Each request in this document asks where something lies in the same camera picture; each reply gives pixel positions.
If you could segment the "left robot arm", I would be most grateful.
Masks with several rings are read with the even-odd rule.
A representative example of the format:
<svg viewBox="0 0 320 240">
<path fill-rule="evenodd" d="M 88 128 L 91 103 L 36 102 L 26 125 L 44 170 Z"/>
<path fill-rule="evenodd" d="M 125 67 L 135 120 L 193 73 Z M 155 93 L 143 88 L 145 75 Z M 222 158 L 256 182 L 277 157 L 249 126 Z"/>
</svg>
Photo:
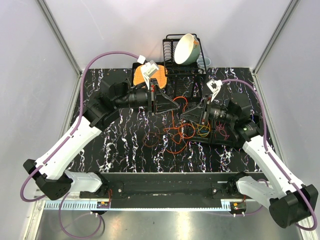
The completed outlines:
<svg viewBox="0 0 320 240">
<path fill-rule="evenodd" d="M 179 104 L 160 89 L 155 79 L 149 85 L 130 82 L 103 83 L 87 102 L 69 130 L 43 156 L 27 159 L 23 167 L 45 197 L 58 200 L 71 192 L 103 198 L 110 192 L 109 181 L 98 172 L 72 172 L 67 167 L 94 138 L 120 117 L 120 109 L 144 107 L 153 115 L 170 112 Z"/>
</svg>

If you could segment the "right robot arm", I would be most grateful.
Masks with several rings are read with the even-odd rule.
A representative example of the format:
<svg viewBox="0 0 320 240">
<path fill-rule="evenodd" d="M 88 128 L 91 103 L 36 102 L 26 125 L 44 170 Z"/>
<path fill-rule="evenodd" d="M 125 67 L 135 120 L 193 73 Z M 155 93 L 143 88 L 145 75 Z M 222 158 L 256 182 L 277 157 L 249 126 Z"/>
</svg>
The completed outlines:
<svg viewBox="0 0 320 240">
<path fill-rule="evenodd" d="M 305 185 L 297 178 L 265 141 L 260 119 L 252 120 L 251 103 L 241 93 L 234 94 L 227 106 L 218 105 L 210 98 L 182 113 L 181 117 L 192 123 L 226 124 L 231 139 L 224 144 L 240 147 L 261 168 L 271 187 L 241 172 L 229 178 L 227 192 L 232 198 L 250 197 L 269 210 L 281 228 L 297 224 L 314 214 L 319 192 L 312 184 Z"/>
</svg>

